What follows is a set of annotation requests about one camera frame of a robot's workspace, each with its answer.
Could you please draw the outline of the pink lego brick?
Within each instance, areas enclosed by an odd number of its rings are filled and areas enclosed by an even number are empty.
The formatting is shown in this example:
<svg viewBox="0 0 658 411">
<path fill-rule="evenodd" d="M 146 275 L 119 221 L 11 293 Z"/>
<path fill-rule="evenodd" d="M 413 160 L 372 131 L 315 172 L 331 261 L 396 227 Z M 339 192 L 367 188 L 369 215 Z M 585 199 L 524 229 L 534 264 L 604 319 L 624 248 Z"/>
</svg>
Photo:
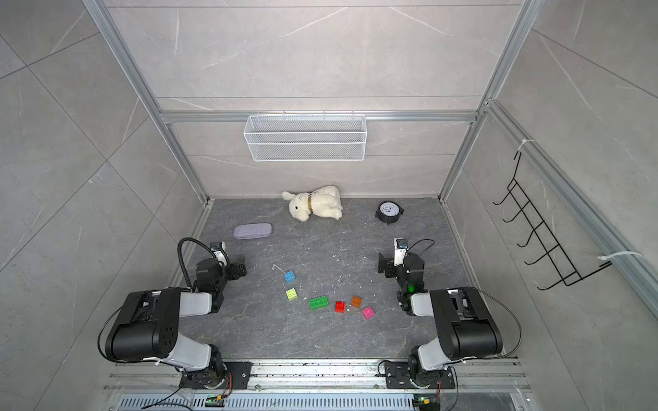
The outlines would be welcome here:
<svg viewBox="0 0 658 411">
<path fill-rule="evenodd" d="M 375 316 L 375 311 L 371 307 L 366 307 L 363 309 L 363 316 L 366 320 L 370 320 Z"/>
</svg>

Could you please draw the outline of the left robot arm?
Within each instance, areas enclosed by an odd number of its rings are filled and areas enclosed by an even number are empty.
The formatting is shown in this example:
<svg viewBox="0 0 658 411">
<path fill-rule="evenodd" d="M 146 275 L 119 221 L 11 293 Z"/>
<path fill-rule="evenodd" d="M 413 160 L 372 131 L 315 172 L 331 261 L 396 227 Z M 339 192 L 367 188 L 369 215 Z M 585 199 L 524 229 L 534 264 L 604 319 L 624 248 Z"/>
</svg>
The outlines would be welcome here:
<svg viewBox="0 0 658 411">
<path fill-rule="evenodd" d="M 224 263 L 215 258 L 200 261 L 195 270 L 196 288 L 166 288 L 130 293 L 116 313 L 106 341 L 97 348 L 113 363 L 153 362 L 176 368 L 179 386 L 193 390 L 244 390 L 252 364 L 225 362 L 219 348 L 202 344 L 179 331 L 182 318 L 217 313 L 224 302 L 224 288 L 246 275 L 242 262 Z"/>
</svg>

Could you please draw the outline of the blue lego brick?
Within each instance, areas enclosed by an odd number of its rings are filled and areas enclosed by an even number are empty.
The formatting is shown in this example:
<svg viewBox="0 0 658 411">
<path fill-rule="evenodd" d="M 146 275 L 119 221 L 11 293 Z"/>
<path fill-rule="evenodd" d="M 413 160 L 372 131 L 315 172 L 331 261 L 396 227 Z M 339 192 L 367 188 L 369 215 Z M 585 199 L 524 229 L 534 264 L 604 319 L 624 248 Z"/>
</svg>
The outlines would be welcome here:
<svg viewBox="0 0 658 411">
<path fill-rule="evenodd" d="M 296 279 L 293 271 L 286 272 L 284 278 L 288 283 L 291 283 Z"/>
</svg>

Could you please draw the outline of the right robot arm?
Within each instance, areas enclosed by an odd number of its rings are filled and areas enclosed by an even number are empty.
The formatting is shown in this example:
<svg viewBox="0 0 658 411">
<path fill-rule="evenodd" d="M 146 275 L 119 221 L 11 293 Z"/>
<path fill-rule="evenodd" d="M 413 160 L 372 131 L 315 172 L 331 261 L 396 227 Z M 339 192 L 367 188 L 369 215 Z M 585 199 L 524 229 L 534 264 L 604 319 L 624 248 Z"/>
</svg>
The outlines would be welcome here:
<svg viewBox="0 0 658 411">
<path fill-rule="evenodd" d="M 409 316 L 435 322 L 436 337 L 414 347 L 405 361 L 384 360 L 378 372 L 389 389 L 429 389 L 443 383 L 456 385 L 449 367 L 462 361 L 505 358 L 503 337 L 483 297 L 467 286 L 424 288 L 424 261 L 415 253 L 393 258 L 378 256 L 378 272 L 399 285 L 397 298 Z"/>
</svg>

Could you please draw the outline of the orange lego brick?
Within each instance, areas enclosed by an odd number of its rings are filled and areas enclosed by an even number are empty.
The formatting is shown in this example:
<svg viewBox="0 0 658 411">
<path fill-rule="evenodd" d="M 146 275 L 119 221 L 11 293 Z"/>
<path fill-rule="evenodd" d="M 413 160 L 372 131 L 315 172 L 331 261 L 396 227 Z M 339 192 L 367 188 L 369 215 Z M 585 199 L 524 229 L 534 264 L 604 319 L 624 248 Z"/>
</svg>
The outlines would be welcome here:
<svg viewBox="0 0 658 411">
<path fill-rule="evenodd" d="M 360 308 L 362 306 L 363 299 L 359 296 L 353 296 L 351 299 L 351 306 L 353 308 Z"/>
</svg>

